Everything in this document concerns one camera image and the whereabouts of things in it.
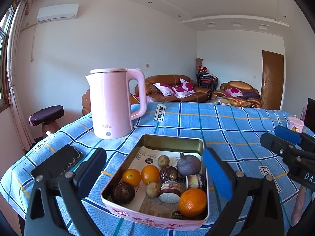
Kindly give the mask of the orange fruit near gripper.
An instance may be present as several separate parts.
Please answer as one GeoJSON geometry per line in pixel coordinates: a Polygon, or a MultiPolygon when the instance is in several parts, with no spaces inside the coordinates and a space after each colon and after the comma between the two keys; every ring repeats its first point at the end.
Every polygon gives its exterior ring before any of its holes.
{"type": "Polygon", "coordinates": [[[147,165],[141,171],[141,178],[145,184],[149,184],[149,182],[158,182],[160,178],[160,170],[156,166],[147,165]]]}

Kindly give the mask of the brown cake slice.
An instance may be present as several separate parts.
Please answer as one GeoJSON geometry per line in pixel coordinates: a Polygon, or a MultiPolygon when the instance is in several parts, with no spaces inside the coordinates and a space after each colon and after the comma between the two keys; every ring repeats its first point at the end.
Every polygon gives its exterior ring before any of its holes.
{"type": "Polygon", "coordinates": [[[203,189],[205,177],[202,174],[188,175],[185,178],[185,189],[203,189]]]}

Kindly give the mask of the cluttered coffee table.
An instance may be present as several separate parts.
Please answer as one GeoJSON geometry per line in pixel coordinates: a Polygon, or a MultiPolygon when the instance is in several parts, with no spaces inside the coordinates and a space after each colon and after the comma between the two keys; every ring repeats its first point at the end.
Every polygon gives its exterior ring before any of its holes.
{"type": "Polygon", "coordinates": [[[223,105],[231,105],[233,107],[240,107],[240,108],[250,108],[252,107],[251,103],[248,103],[242,99],[226,99],[226,98],[215,98],[208,103],[213,103],[213,104],[223,104],[223,105]]]}

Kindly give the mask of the window with frame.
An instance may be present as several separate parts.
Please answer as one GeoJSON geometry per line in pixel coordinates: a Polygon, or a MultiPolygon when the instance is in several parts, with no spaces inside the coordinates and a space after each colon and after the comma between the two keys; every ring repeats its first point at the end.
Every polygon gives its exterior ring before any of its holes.
{"type": "Polygon", "coordinates": [[[8,79],[6,76],[6,57],[9,30],[12,25],[13,16],[16,12],[18,2],[15,0],[13,4],[5,12],[1,18],[1,103],[0,112],[9,107],[8,103],[8,79]]]}

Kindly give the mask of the blue plaid tablecloth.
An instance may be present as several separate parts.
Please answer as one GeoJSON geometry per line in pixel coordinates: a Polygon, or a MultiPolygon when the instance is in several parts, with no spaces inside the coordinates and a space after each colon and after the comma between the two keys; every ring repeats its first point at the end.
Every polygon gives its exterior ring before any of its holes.
{"type": "Polygon", "coordinates": [[[136,159],[155,165],[156,156],[140,152],[141,147],[170,151],[178,158],[180,152],[213,148],[221,160],[249,177],[272,175],[282,202],[284,230],[291,226],[291,214],[299,184],[291,180],[282,159],[260,145],[260,136],[286,126],[289,113],[280,110],[236,108],[211,103],[150,103],[146,113],[134,121],[133,130],[124,137],[103,140],[95,136],[92,116],[87,114],[46,137],[13,164],[1,179],[1,194],[22,217],[35,183],[32,170],[65,145],[71,145],[87,160],[101,147],[107,160],[89,195],[82,203],[103,235],[189,235],[178,224],[163,227],[145,217],[132,222],[127,213],[111,213],[103,203],[101,191],[131,151],[136,159]]]}

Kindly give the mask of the chocolate round pastry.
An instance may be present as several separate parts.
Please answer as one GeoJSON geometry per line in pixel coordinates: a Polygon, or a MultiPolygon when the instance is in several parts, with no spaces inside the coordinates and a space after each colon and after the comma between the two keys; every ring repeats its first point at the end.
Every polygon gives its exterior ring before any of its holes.
{"type": "Polygon", "coordinates": [[[136,191],[129,183],[120,183],[113,188],[111,198],[116,204],[128,204],[133,201],[136,191]]]}

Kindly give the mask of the small brown kiwi fruit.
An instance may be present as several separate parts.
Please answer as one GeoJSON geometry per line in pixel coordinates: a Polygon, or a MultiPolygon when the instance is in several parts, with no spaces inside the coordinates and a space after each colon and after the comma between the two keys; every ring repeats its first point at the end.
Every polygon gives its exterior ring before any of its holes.
{"type": "Polygon", "coordinates": [[[161,155],[161,156],[159,156],[158,159],[157,159],[157,164],[158,164],[158,166],[161,167],[161,168],[162,168],[162,167],[166,167],[167,165],[170,164],[170,159],[169,159],[169,157],[166,156],[166,155],[161,155]]]}

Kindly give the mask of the stacked chairs in corner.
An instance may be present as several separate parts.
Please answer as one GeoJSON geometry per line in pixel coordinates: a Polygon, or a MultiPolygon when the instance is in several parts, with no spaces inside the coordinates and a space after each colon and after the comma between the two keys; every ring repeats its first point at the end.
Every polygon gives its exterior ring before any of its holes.
{"type": "Polygon", "coordinates": [[[198,66],[197,69],[197,86],[204,87],[212,91],[218,90],[218,78],[212,75],[208,69],[202,65],[198,66]]]}

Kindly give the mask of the brown leather chair near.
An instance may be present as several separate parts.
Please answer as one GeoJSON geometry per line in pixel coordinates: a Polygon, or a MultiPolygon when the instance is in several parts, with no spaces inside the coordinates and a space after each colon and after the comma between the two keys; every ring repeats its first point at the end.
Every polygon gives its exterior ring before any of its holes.
{"type": "Polygon", "coordinates": [[[88,89],[82,96],[82,114],[86,115],[91,112],[90,90],[88,89]]]}

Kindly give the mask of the paper sheet in tin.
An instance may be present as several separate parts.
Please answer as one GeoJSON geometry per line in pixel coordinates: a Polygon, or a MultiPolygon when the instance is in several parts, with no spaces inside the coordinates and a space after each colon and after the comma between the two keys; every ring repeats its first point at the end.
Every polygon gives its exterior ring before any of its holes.
{"type": "MultiPolygon", "coordinates": [[[[137,151],[134,159],[130,163],[130,165],[123,170],[125,172],[127,169],[136,169],[140,172],[142,169],[147,166],[147,165],[153,165],[156,166],[159,170],[161,170],[161,167],[158,166],[158,157],[161,155],[166,155],[170,159],[170,166],[173,166],[176,168],[177,161],[180,159],[179,154],[183,152],[185,155],[193,155],[196,156],[197,158],[200,159],[201,161],[201,156],[199,153],[189,153],[189,152],[184,152],[184,151],[167,151],[167,150],[154,150],[154,149],[149,149],[145,146],[142,146],[139,148],[137,151]]],[[[185,178],[182,177],[180,174],[178,174],[177,182],[181,184],[181,195],[183,192],[186,191],[185,189],[185,178]]],[[[162,186],[162,182],[159,178],[158,183],[160,186],[162,186]]],[[[181,212],[178,210],[178,202],[175,204],[168,204],[165,202],[162,202],[159,199],[159,196],[156,198],[151,198],[147,195],[146,193],[146,187],[147,184],[145,184],[142,180],[140,181],[140,184],[138,186],[133,186],[133,188],[136,191],[136,195],[133,199],[128,204],[121,204],[121,206],[130,209],[132,211],[145,214],[145,215],[150,215],[150,216],[156,216],[160,218],[167,218],[167,219],[184,219],[185,216],[181,214],[181,212]]]]}

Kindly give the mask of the white magenta floral pillow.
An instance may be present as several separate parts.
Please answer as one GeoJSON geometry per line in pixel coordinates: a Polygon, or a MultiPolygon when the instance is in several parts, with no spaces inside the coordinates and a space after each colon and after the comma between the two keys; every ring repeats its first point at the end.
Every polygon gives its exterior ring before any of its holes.
{"type": "Polygon", "coordinates": [[[171,86],[164,83],[154,83],[153,84],[163,96],[176,96],[171,86]]]}

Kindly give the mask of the large orange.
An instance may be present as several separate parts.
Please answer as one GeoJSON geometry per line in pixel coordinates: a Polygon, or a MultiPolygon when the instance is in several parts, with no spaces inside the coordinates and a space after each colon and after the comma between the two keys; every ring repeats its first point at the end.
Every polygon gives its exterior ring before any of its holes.
{"type": "Polygon", "coordinates": [[[207,206],[207,195],[201,189],[188,189],[182,193],[178,210],[183,216],[196,217],[199,216],[207,206]]]}

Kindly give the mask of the pink metal tin box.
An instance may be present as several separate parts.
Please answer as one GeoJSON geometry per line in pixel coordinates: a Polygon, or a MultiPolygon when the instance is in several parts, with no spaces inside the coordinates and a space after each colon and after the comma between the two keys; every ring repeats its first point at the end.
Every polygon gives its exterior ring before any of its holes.
{"type": "Polygon", "coordinates": [[[195,231],[209,218],[199,138],[141,136],[101,199],[114,215],[155,228],[195,231]]]}

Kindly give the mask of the dark purple fig fruit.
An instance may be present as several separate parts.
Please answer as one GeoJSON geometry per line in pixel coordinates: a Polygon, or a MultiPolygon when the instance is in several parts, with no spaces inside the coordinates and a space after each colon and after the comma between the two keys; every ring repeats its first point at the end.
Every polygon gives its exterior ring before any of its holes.
{"type": "Polygon", "coordinates": [[[182,177],[198,174],[201,170],[201,161],[193,155],[179,154],[180,159],[177,161],[176,168],[182,177]]]}

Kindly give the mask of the pink cartoon cup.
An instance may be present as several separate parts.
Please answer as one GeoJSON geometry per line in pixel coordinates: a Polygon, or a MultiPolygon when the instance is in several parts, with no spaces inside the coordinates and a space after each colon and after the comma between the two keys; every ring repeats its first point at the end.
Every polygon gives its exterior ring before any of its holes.
{"type": "Polygon", "coordinates": [[[304,127],[304,122],[295,117],[295,116],[289,116],[288,122],[287,122],[287,128],[291,131],[302,133],[304,127]]]}

